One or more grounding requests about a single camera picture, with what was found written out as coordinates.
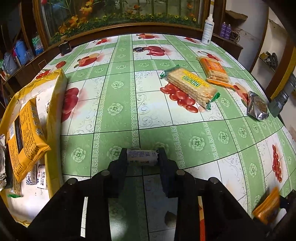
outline white spray bottle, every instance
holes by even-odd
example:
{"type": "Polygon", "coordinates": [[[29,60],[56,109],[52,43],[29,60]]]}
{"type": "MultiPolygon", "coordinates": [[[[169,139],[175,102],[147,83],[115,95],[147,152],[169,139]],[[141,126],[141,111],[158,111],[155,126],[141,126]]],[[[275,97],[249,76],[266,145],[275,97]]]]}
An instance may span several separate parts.
{"type": "Polygon", "coordinates": [[[205,21],[204,31],[202,34],[202,43],[210,45],[211,38],[214,30],[213,14],[209,14],[207,20],[205,21]]]}

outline barcode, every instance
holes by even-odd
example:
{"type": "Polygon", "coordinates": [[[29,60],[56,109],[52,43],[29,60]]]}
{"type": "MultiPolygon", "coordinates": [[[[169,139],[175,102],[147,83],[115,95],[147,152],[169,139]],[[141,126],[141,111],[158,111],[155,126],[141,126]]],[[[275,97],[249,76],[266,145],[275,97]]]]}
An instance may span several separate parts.
{"type": "Polygon", "coordinates": [[[11,126],[9,127],[9,133],[10,133],[10,139],[13,138],[13,136],[15,135],[15,129],[14,129],[14,123],[11,124],[11,126]]]}

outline silver foil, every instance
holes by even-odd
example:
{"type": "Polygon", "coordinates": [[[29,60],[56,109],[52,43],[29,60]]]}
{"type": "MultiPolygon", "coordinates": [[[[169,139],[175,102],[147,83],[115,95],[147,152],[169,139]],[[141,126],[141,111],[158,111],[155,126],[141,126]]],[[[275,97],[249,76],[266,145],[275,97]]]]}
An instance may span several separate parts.
{"type": "Polygon", "coordinates": [[[6,186],[6,173],[5,173],[5,155],[4,155],[4,146],[0,141],[0,191],[6,186]]]}
{"type": "Polygon", "coordinates": [[[248,92],[247,114],[259,121],[263,121],[269,116],[266,101],[252,91],[248,92]]]}

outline glass panel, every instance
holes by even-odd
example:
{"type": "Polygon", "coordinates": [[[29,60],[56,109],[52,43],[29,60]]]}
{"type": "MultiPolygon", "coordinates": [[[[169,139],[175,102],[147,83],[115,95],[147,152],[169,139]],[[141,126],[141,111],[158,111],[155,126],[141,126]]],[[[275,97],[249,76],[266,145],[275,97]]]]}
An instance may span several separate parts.
{"type": "Polygon", "coordinates": [[[163,22],[199,27],[203,0],[40,0],[50,43],[119,23],[163,22]]]}

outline purple bottle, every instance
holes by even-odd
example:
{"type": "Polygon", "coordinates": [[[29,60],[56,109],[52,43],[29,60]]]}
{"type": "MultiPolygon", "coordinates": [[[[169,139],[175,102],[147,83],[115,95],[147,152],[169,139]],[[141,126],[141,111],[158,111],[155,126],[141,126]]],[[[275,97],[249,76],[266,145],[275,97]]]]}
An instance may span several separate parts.
{"type": "Polygon", "coordinates": [[[230,26],[230,24],[228,24],[226,26],[226,31],[225,31],[225,34],[224,34],[224,38],[229,39],[230,34],[231,34],[231,26],[230,26]]]}
{"type": "Polygon", "coordinates": [[[219,35],[221,36],[221,37],[224,37],[224,34],[225,34],[225,31],[226,31],[226,23],[224,22],[224,23],[222,23],[222,26],[221,26],[221,31],[220,31],[220,33],[219,33],[219,35]]]}

